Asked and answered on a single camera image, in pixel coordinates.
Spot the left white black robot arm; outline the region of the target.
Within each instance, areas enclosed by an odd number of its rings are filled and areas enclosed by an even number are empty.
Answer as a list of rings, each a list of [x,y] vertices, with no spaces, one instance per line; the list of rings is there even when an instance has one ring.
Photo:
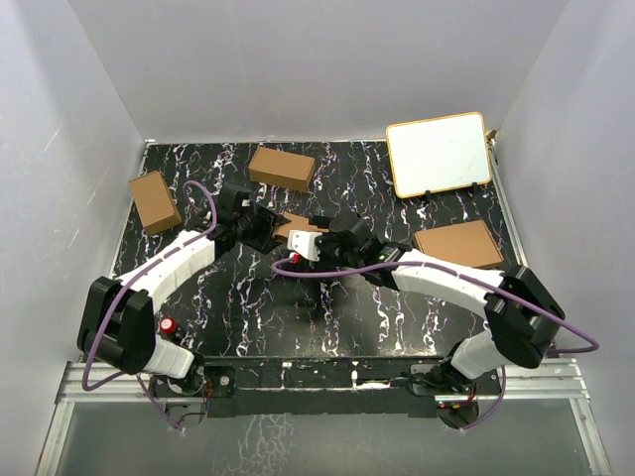
[[[175,240],[137,269],[116,278],[100,277],[88,291],[76,344],[86,356],[113,367],[118,376],[147,373],[185,396],[204,384],[202,359],[178,344],[169,331],[157,331],[155,314],[180,286],[235,245],[268,254],[278,246],[275,229],[287,218],[259,205],[249,189],[225,185]]]

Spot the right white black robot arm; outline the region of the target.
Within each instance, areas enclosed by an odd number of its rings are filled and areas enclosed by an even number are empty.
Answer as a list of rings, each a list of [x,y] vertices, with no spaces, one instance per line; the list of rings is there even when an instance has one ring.
[[[482,332],[455,343],[442,362],[418,376],[422,385],[462,394],[482,375],[515,364],[535,369],[548,353],[565,314],[527,267],[479,270],[430,257],[410,245],[383,241],[357,213],[314,215],[316,272],[352,271],[376,287],[416,293],[482,317]]]

